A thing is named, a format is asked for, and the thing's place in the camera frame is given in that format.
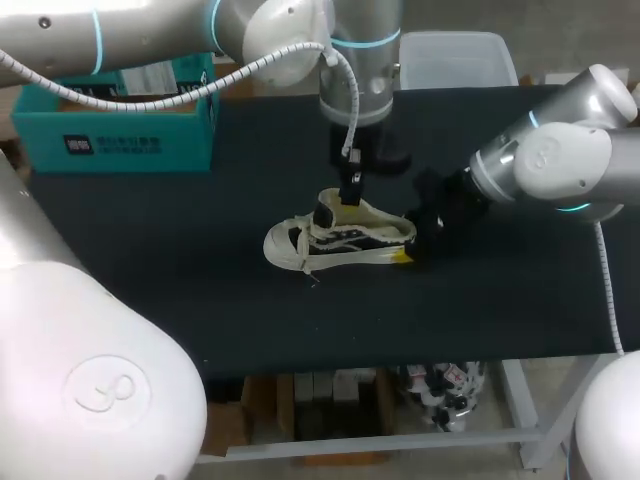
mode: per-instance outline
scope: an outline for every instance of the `table leg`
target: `table leg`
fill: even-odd
[[[538,429],[542,438],[522,444],[520,448],[520,458],[525,469],[542,468],[551,461],[573,428],[587,388],[595,376],[615,358],[615,355],[577,357],[559,391],[539,414]]]

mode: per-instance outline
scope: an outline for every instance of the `teal cardboard box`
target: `teal cardboard box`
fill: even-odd
[[[210,59],[208,53],[189,55],[127,70],[62,78],[58,83],[78,93],[107,100],[123,95],[182,94],[200,86],[203,66]],[[211,82],[212,71],[205,74]]]
[[[191,89],[209,83],[214,77],[210,56],[201,58],[203,62]],[[38,172],[210,169],[217,95],[162,112],[96,112],[75,108],[60,111],[66,104],[65,100],[31,85],[23,89],[15,105],[14,126]]]

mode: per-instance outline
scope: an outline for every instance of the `metal frame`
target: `metal frame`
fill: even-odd
[[[542,468],[571,433],[580,400],[588,385],[614,359],[614,355],[578,357],[559,391],[540,413],[531,397],[520,360],[504,360],[501,363],[502,383],[515,428],[231,447],[226,457],[201,455],[197,463],[519,443],[523,468]]]

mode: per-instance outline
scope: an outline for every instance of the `clear plastic container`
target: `clear plastic container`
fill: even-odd
[[[518,85],[509,49],[495,33],[407,33],[400,64],[403,90]]]

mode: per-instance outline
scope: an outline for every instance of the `shoe tongue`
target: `shoe tongue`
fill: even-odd
[[[333,211],[324,203],[318,202],[316,209],[313,211],[313,223],[320,228],[332,228],[335,224]]]

